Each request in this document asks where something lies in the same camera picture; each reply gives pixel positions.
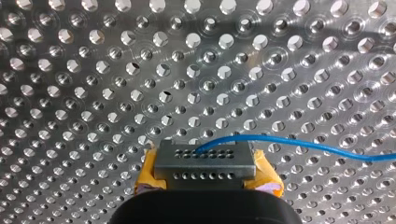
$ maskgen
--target yellow object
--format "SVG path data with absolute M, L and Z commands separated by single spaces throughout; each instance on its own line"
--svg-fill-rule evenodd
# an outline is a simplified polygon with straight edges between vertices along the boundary
M 264 184 L 278 184 L 280 189 L 274 189 L 274 195 L 280 197 L 283 194 L 284 185 L 279 175 L 275 172 L 272 165 L 264 156 L 263 150 L 256 150 L 254 152 L 254 162 L 256 164 L 256 176 L 254 180 L 245 181 L 245 189 L 255 189 Z
M 156 180 L 154 178 L 154 162 L 157 155 L 157 149 L 153 148 L 146 153 L 145 163 L 143 164 L 142 171 L 137 178 L 134 186 L 136 192 L 138 185 L 149 185 L 153 188 L 166 189 L 165 180 Z M 277 184 L 279 189 L 274 189 L 275 196 L 280 197 L 283 194 L 284 185 L 280 177 L 276 174 L 274 168 L 265 159 L 262 150 L 256 150 L 254 153 L 254 161 L 256 163 L 256 176 L 254 180 L 245 181 L 245 189 L 256 189 L 266 184 Z

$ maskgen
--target black cover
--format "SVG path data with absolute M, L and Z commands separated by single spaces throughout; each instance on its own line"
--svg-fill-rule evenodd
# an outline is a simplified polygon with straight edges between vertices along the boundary
M 283 200 L 257 190 L 156 190 L 121 205 L 110 224 L 301 224 Z

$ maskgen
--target row of holes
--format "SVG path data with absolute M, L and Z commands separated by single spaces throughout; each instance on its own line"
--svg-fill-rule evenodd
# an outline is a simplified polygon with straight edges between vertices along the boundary
M 175 150 L 175 153 L 176 153 L 176 154 L 191 154 L 191 153 L 196 153 L 196 151 L 195 151 L 195 150 L 191 151 L 191 150 L 188 150 L 188 149 L 185 149 L 185 150 L 183 151 L 183 150 L 181 150 L 181 149 L 176 149 L 176 150 Z M 209 154 L 216 154 L 216 153 L 219 153 L 219 154 L 224 154 L 224 153 L 233 154 L 233 151 L 230 150 L 230 149 L 227 149 L 227 150 L 223 150 L 223 149 L 221 149 L 221 150 L 210 149 L 210 150 L 205 150 L 205 151 L 202 152 L 202 154 L 207 154 L 207 153 L 209 153 Z
M 235 178 L 235 174 L 234 173 L 228 173 L 228 174 L 224 174 L 224 173 L 219 173 L 218 175 L 215 173 L 200 173 L 199 175 L 196 173 L 183 173 L 183 174 L 179 174 L 179 173 L 174 173 L 173 174 L 174 179 L 234 179 Z
M 219 155 L 216 155 L 216 154 L 209 154 L 209 155 L 207 155 L 207 154 L 201 154 L 201 155 L 199 155 L 199 154 L 192 154 L 192 155 L 190 155 L 190 154 L 184 154 L 184 155 L 175 154 L 175 158 L 176 159 L 189 159 L 189 158 L 194 158 L 194 159 L 207 159 L 207 158 L 210 158 L 210 159 L 215 159 L 215 158 L 233 159 L 233 154 L 227 154 L 227 155 L 225 155 L 225 154 L 219 154 Z

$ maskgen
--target perforated metal sheet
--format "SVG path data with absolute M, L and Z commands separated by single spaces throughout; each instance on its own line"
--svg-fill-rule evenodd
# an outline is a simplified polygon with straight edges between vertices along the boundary
M 394 1 L 0 2 L 3 223 L 106 223 L 166 137 L 395 149 Z M 396 222 L 395 162 L 258 147 L 304 222 Z

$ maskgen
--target blue wire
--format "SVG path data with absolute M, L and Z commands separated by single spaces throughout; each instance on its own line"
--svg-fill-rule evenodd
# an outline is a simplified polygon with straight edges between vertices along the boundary
M 245 141 L 263 141 L 263 142 L 274 142 L 298 147 L 310 147 L 313 149 L 318 149 L 322 151 L 331 152 L 346 158 L 350 158 L 358 161 L 395 161 L 396 153 L 386 154 L 386 155 L 358 155 L 356 153 L 348 152 L 337 147 L 330 147 L 322 144 L 316 144 L 311 142 L 305 142 L 301 140 L 288 139 L 284 137 L 269 136 L 269 135 L 259 135 L 259 134 L 238 134 L 234 136 L 226 136 L 215 139 L 208 143 L 205 143 L 198 148 L 196 148 L 197 153 L 203 153 L 214 146 L 227 142 L 245 142 Z

